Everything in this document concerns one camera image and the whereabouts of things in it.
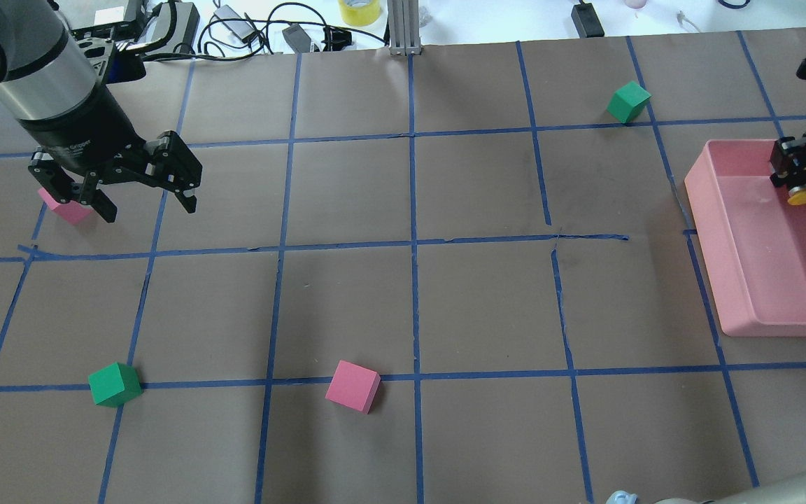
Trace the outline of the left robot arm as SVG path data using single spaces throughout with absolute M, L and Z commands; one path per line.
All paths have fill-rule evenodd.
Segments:
M 48 1 L 0 1 L 0 102 L 38 144 L 28 170 L 59 204 L 112 223 L 118 208 L 101 187 L 139 183 L 197 208 L 202 164 L 175 131 L 146 141 L 106 85 L 115 48 L 95 68 Z

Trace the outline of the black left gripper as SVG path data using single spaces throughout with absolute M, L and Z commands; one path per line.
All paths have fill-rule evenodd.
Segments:
M 84 176 L 105 166 L 121 166 L 144 173 L 155 185 L 175 195 L 186 213 L 197 210 L 195 191 L 204 166 L 179 133 L 166 131 L 144 141 L 108 86 L 96 84 L 78 105 L 47 119 L 19 119 L 44 153 L 33 153 L 29 174 L 61 203 L 76 201 L 92 208 L 106 223 L 118 216 L 116 205 L 98 188 L 95 178 L 77 181 L 65 168 Z

